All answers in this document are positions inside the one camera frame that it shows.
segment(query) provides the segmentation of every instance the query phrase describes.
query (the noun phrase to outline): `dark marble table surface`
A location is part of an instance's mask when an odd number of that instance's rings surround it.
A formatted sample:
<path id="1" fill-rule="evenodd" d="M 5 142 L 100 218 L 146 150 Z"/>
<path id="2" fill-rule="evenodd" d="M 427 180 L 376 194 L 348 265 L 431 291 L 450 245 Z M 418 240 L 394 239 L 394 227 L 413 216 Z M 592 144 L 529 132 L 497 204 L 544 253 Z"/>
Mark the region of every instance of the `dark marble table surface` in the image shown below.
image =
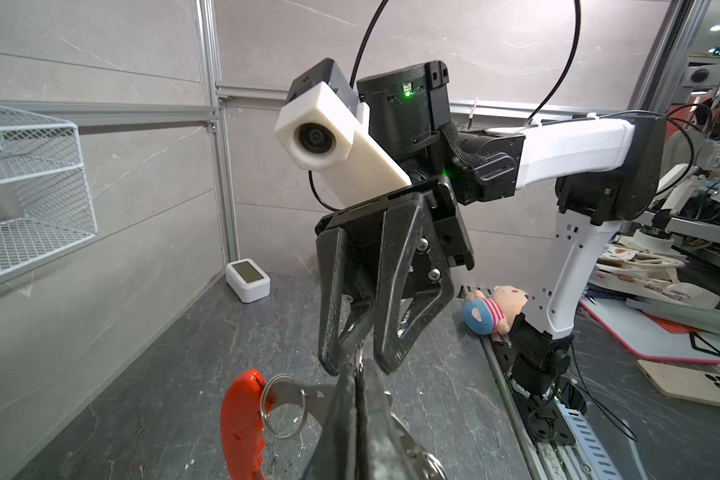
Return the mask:
<path id="1" fill-rule="evenodd" d="M 590 402 L 586 418 L 622 478 L 720 480 L 720 407 L 664 396 L 638 370 L 639 357 L 584 309 L 576 314 L 574 333 L 586 385 L 638 439 L 631 446 Z M 576 369 L 568 376 L 578 378 Z"/>
<path id="2" fill-rule="evenodd" d="M 256 368 L 265 378 L 335 382 L 316 357 L 318 302 L 310 278 L 272 275 L 270 296 L 248 305 L 220 279 L 15 478 L 227 478 L 219 413 L 236 375 Z M 530 478 L 459 302 L 382 378 L 392 410 L 451 479 Z M 298 438 L 265 435 L 262 471 L 300 478 L 318 436 L 313 421 Z"/>

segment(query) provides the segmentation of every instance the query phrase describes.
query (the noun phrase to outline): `red handle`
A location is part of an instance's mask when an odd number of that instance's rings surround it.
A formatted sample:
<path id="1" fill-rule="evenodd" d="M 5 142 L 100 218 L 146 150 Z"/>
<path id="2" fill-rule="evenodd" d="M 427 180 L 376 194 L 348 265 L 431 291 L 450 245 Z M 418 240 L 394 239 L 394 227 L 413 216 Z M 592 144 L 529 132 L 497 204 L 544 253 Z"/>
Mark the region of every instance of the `red handle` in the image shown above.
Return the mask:
<path id="1" fill-rule="evenodd" d="M 221 446 L 226 470 L 232 480 L 264 478 L 262 464 L 264 424 L 259 415 L 259 401 L 264 391 L 264 377 L 257 370 L 246 370 L 234 379 L 221 404 Z M 267 411 L 272 402 L 266 405 Z"/>

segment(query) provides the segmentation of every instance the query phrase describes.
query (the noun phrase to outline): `key ring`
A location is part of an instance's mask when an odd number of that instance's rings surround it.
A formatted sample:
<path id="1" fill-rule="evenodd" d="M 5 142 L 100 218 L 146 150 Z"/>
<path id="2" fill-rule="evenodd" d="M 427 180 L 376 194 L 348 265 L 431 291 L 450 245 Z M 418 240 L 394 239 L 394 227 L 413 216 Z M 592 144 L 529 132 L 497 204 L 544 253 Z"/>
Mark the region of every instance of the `key ring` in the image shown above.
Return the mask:
<path id="1" fill-rule="evenodd" d="M 281 435 L 281 434 L 275 432 L 275 429 L 272 428 L 271 425 L 269 425 L 269 413 L 267 413 L 267 410 L 266 410 L 266 399 L 269 396 L 269 390 L 271 390 L 274 387 L 274 385 L 276 383 L 280 382 L 281 380 L 287 380 L 287 381 L 293 383 L 294 385 L 297 385 L 296 380 L 294 380 L 290 376 L 286 375 L 285 373 L 275 375 L 264 386 L 264 391 L 262 392 L 261 399 L 259 400 L 259 415 L 261 415 L 262 423 L 264 424 L 264 428 L 266 428 L 266 430 L 269 433 L 271 433 L 275 438 L 286 439 L 286 438 L 290 438 L 293 436 L 297 436 L 300 433 L 300 431 L 302 430 L 302 428 L 304 428 L 304 424 L 306 423 L 306 420 L 307 420 L 307 408 L 306 408 L 307 407 L 307 399 L 306 399 L 306 394 L 304 393 L 304 389 L 298 389 L 298 393 L 302 397 L 302 415 L 301 415 L 302 419 L 298 423 L 298 427 L 296 428 L 294 433 Z"/>

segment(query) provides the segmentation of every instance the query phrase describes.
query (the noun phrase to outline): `screw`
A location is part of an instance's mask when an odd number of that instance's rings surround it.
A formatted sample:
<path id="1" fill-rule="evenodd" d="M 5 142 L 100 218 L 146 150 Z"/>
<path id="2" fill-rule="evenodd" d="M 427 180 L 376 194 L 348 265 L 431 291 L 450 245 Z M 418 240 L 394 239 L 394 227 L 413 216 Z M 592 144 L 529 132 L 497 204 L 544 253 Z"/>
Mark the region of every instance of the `screw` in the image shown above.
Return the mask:
<path id="1" fill-rule="evenodd" d="M 437 283 L 440 281 L 440 270 L 433 268 L 429 271 L 427 274 L 427 280 L 429 280 L 432 283 Z"/>
<path id="2" fill-rule="evenodd" d="M 426 238 L 422 238 L 421 240 L 419 240 L 418 245 L 416 245 L 416 251 L 419 252 L 420 254 L 426 252 L 428 248 L 429 248 L 429 240 L 427 240 Z"/>

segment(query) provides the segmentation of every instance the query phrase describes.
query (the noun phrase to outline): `white wire basket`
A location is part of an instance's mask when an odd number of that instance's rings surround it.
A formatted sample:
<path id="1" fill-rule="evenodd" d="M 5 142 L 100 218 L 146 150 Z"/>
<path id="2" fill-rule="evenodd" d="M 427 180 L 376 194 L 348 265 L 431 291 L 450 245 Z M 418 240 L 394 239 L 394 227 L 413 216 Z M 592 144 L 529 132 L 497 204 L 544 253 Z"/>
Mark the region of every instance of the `white wire basket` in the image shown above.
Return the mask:
<path id="1" fill-rule="evenodd" d="M 0 106 L 0 275 L 94 235 L 77 125 Z"/>

